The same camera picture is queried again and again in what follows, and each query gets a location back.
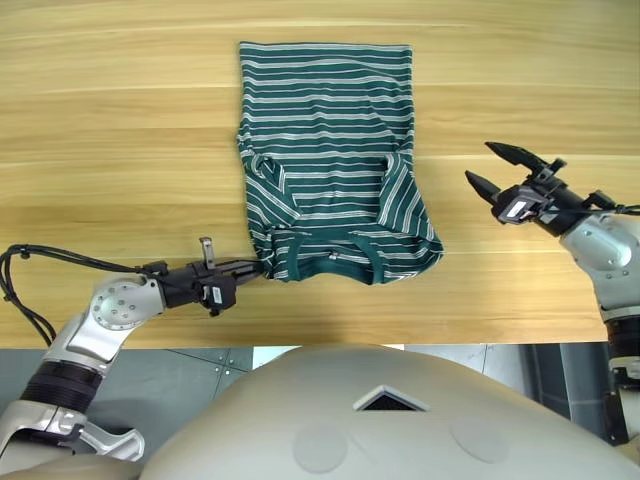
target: white stripe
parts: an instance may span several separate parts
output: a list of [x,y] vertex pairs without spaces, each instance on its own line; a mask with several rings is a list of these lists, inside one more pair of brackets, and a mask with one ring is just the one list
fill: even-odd
[[407,172],[408,172],[407,169],[403,169],[402,176],[398,178],[396,180],[396,183],[393,185],[393,188],[391,189],[391,193],[389,194],[389,197],[387,198],[386,203],[384,205],[383,211],[380,214],[380,223],[384,223],[387,221],[387,217],[389,215],[389,210],[391,209],[391,205],[393,204],[393,200],[396,198],[398,190],[400,189],[400,184],[404,181],[405,177],[407,176]]
[[300,220],[320,220],[332,218],[349,218],[349,217],[373,217],[377,216],[376,213],[352,211],[352,212],[334,212],[334,213],[306,213],[300,216]]
[[380,52],[411,52],[409,45],[370,45],[357,43],[252,43],[240,42],[240,48],[250,48],[252,50],[374,50]]
[[[244,90],[245,91],[254,91],[256,93],[292,93],[292,92],[300,92],[302,90],[312,90],[312,91],[320,91],[320,92],[345,92],[345,93],[353,93],[353,92],[357,92],[358,89],[357,88],[331,88],[331,87],[301,87],[301,88],[285,88],[285,89],[269,89],[269,90],[264,90],[261,88],[254,88],[251,85],[245,85],[244,86]],[[386,90],[388,92],[393,92],[393,93],[397,93],[399,90],[409,90],[409,89],[399,89],[397,87],[394,88],[390,88],[390,87],[371,87],[368,88],[367,91],[372,91],[372,90]]]
[[[313,252],[313,253],[299,253],[297,255],[298,259],[305,259],[305,258],[313,258],[313,257],[328,257],[329,254],[327,252]],[[369,259],[367,257],[359,257],[357,255],[348,255],[346,253],[338,253],[338,257],[341,260],[349,260],[351,262],[355,262],[355,263],[363,263],[368,265],[369,263],[371,263],[369,261]]]
[[255,180],[253,180],[252,178],[246,177],[247,183],[249,185],[251,185],[252,187],[254,187],[256,190],[258,190],[260,193],[262,193],[262,195],[266,198],[268,198],[271,203],[275,204],[276,206],[278,206],[282,211],[284,211],[285,213],[291,215],[292,217],[297,217],[299,215],[298,212],[296,212],[295,210],[293,210],[291,207],[289,207],[289,205],[287,205],[286,203],[282,202],[281,200],[279,200],[278,198],[276,198],[274,195],[270,194],[268,191],[266,191],[262,185],[260,185],[258,182],[256,182]]
[[310,205],[309,207],[306,207],[304,205],[300,205],[300,209],[305,209],[305,208],[330,208],[330,207],[346,207],[346,206],[354,206],[354,207],[371,207],[372,204],[371,203],[359,203],[359,202],[338,202],[338,203],[314,203],[313,205]]
[[244,112],[242,118],[251,120],[254,122],[296,122],[305,120],[315,120],[316,118],[324,118],[326,120],[382,120],[400,122],[404,120],[411,120],[413,113],[406,115],[388,116],[378,115],[376,113],[324,113],[316,112],[311,115],[276,115],[270,117],[254,116],[250,113]]
[[287,177],[291,179],[302,178],[361,178],[361,177],[381,177],[384,172],[375,172],[373,170],[361,170],[358,172],[341,172],[332,170],[330,172],[288,172]]
[[270,242],[271,241],[271,235],[265,235],[261,232],[258,232],[257,230],[252,230],[249,229],[249,235],[251,235],[254,238],[257,238],[258,240],[262,241],[262,242]]
[[407,212],[404,214],[404,222],[402,222],[402,231],[406,232],[409,230],[409,226],[411,224],[411,214],[413,213],[413,209],[416,208],[418,201],[420,200],[420,192],[417,191],[413,195],[411,199],[411,203],[409,204],[409,208],[407,208]]
[[314,187],[314,188],[322,188],[322,187],[380,187],[380,183],[357,183],[357,184],[353,184],[353,183],[341,183],[341,182],[330,182],[330,183],[318,183],[318,184],[313,184],[313,185],[309,185],[309,184],[302,184],[302,185],[290,185],[292,188],[295,187],[299,187],[299,188],[305,188],[305,187]]
[[336,97],[335,95],[305,95],[303,97],[254,97],[245,93],[242,98],[244,100],[248,100],[250,102],[256,104],[267,104],[267,103],[303,103],[308,102],[310,100],[322,100],[326,102],[399,102],[403,100],[411,101],[413,97],[411,95],[397,95],[397,96],[389,96],[389,95],[345,95],[342,97]]
[[247,210],[250,210],[254,213],[257,213],[258,216],[260,217],[260,219],[265,223],[265,224],[269,224],[271,222],[269,222],[269,220],[267,220],[267,217],[264,216],[264,214],[262,213],[262,210],[260,210],[258,207],[256,207],[255,205],[251,205],[250,203],[247,203]]
[[400,198],[400,201],[398,202],[398,208],[396,208],[396,213],[393,216],[393,222],[391,222],[391,225],[396,225],[396,221],[398,220],[398,214],[400,213],[400,209],[402,208],[402,203],[404,202],[404,199],[407,197],[407,193],[409,193],[409,189],[407,188],[404,193],[402,194],[402,197]]
[[[291,130],[292,128],[318,128],[318,127],[330,127],[330,128],[374,128],[374,127],[384,127],[386,130],[402,130],[403,132],[407,132],[407,135],[412,135],[413,131],[412,130],[406,130],[405,127],[392,127],[392,126],[388,126],[385,125],[382,122],[378,122],[378,123],[371,123],[371,124],[361,124],[360,126],[354,125],[353,122],[351,123],[333,123],[331,125],[329,125],[328,123],[324,123],[324,122],[316,122],[313,123],[312,125],[287,125],[285,128],[287,130]],[[241,127],[241,132],[242,135],[246,135],[247,133],[252,132],[253,130],[282,130],[281,126],[277,126],[277,127],[272,127],[272,126],[268,126],[268,125],[263,125],[263,126],[259,126],[259,125],[249,125],[249,124],[244,124]]]
[[[349,62],[346,61],[344,62],[346,64],[353,64],[356,62]],[[271,67],[271,64],[261,64],[260,67],[263,68],[273,68]],[[390,72],[380,72],[380,71],[376,71],[376,69],[374,68],[353,68],[351,70],[331,70],[331,71],[317,71],[317,72],[304,72],[304,71],[298,71],[298,70],[284,70],[281,72],[252,72],[249,70],[244,70],[242,73],[242,76],[247,79],[247,78],[254,78],[254,77],[268,77],[270,75],[285,75],[285,76],[291,76],[291,75],[315,75],[316,78],[318,80],[322,80],[322,75],[329,75],[329,74],[342,74],[342,73],[356,73],[356,72],[367,72],[369,74],[371,73],[377,73],[378,75],[381,76],[385,76],[385,75],[410,75],[411,73],[409,72],[409,68],[408,65],[406,65],[404,67],[404,73],[390,73]]]
[[355,230],[353,232],[351,232],[353,234],[356,235],[362,235],[363,237],[370,237],[370,238],[383,238],[383,237],[391,237],[391,238],[399,238],[399,239],[405,239],[405,238],[413,238],[413,235],[408,235],[406,233],[399,233],[399,232],[366,232],[366,231],[359,231],[359,230]]
[[333,191],[333,192],[321,192],[321,193],[295,193],[293,195],[294,199],[300,200],[313,200],[316,198],[344,198],[344,197],[354,197],[354,198],[378,198],[378,192],[341,192],[341,191]]
[[327,162],[327,163],[286,163],[287,168],[296,167],[379,167],[382,162]]
[[[242,107],[245,111],[250,111],[253,113],[270,113],[270,112],[289,112],[291,110],[309,110],[311,107],[303,105],[301,107],[278,107],[278,106],[269,106],[269,108],[254,108],[253,105],[244,105]],[[325,110],[334,111],[334,110],[370,110],[368,105],[342,105],[342,106],[333,106],[333,105],[313,105],[313,108],[323,108]],[[395,106],[395,107],[376,107],[377,112],[381,112],[382,110],[392,110],[394,112],[406,109],[412,109],[413,105],[405,105],[405,106]]]
[[415,253],[384,253],[378,252],[378,255],[382,258],[389,260],[417,260],[424,257],[424,254],[429,251],[428,247],[423,247]]
[[321,130],[319,132],[314,133],[272,133],[268,135],[252,135],[250,132],[245,133],[243,135],[239,135],[238,138],[242,140],[303,140],[309,138],[385,138],[385,137],[396,137],[391,132],[380,132],[380,133],[337,133],[337,132],[329,132],[327,130]]
[[390,142],[372,142],[372,143],[331,143],[331,142],[321,142],[321,143],[302,143],[302,144],[282,144],[282,143],[269,143],[264,147],[260,147],[256,145],[256,148],[288,148],[293,150],[298,150],[300,148],[322,148],[322,147],[388,147]]
[[288,78],[286,80],[254,80],[251,77],[244,77],[243,82],[247,82],[256,86],[275,86],[275,85],[300,85],[304,83],[318,84],[330,83],[334,85],[363,85],[368,82],[385,82],[399,86],[411,85],[411,80],[396,80],[391,77],[383,77],[381,75],[369,75],[360,78]]
[[384,156],[389,152],[313,152],[313,153],[282,153],[282,152],[270,152],[269,156],[276,160],[318,160],[321,158],[362,158],[362,157],[376,157]]
[[[314,66],[320,66],[320,65],[358,65],[358,66],[362,66],[362,67],[368,67],[368,70],[375,70],[375,69],[381,69],[381,70],[391,70],[394,72],[407,72],[407,74],[410,74],[411,72],[411,64],[408,62],[402,62],[402,63],[374,63],[374,62],[363,62],[361,60],[356,60],[356,57],[345,57],[342,55],[331,55],[332,57],[339,57],[339,58],[325,58],[322,60],[302,60],[302,61],[294,61],[294,62],[254,62],[253,60],[241,60],[240,61],[240,65],[242,66],[246,66],[246,67],[252,67],[252,68],[258,68],[258,69],[265,69],[265,70],[270,70],[270,69],[288,69],[288,68],[304,68],[304,67],[314,67]],[[255,55],[244,55],[243,58],[248,58],[248,57],[255,57]],[[292,60],[296,60],[296,57],[270,57],[270,58],[282,58],[282,59],[292,59]],[[254,75],[257,72],[252,72],[252,71],[248,71],[245,70],[244,71],[245,74],[248,75]],[[317,72],[305,72],[305,73],[325,73],[322,71],[317,71]]]
[[[331,228],[347,228],[347,227],[364,227],[367,225],[375,225],[374,222],[346,223],[340,225],[332,225]],[[327,228],[326,225],[299,225],[300,229]]]
[[277,213],[275,213],[269,207],[267,207],[267,205],[262,201],[262,199],[260,197],[258,197],[257,195],[255,195],[254,193],[251,193],[251,192],[247,192],[247,195],[250,195],[255,199],[254,201],[251,202],[252,205],[257,206],[258,208],[260,208],[263,211],[266,210],[271,215],[276,217],[280,223],[289,223],[286,220],[284,220],[283,218],[281,218]]

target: metal bracket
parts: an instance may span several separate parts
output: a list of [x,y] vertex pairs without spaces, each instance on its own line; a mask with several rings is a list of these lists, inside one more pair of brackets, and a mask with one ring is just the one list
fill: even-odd
[[122,435],[114,435],[91,422],[87,422],[80,432],[80,440],[93,448],[98,455],[129,460],[130,462],[135,462],[144,455],[144,437],[136,429],[129,430]]
[[204,266],[207,270],[213,270],[216,268],[216,264],[213,260],[213,242],[209,237],[202,237],[199,239],[202,245],[202,256],[204,257]]

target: green striped shirt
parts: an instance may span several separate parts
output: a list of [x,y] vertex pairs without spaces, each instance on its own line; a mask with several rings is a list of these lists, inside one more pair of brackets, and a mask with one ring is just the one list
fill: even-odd
[[240,44],[249,232],[266,276],[388,283],[442,256],[413,174],[411,48]]

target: gray floor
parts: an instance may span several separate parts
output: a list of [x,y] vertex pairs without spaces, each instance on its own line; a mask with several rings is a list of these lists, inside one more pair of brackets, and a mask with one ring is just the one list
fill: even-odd
[[[531,382],[518,346],[413,345],[406,349],[461,363],[531,396]],[[0,350],[0,410],[20,396],[41,355],[38,350]],[[140,430],[147,441],[148,458],[251,370],[252,359],[251,348],[124,350],[89,416],[106,429]]]

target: shirt sleeve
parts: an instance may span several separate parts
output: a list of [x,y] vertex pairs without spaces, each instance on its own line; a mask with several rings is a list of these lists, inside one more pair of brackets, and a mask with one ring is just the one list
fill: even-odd
[[266,225],[291,226],[300,217],[293,195],[287,187],[286,172],[276,160],[241,151],[247,186],[247,210]]

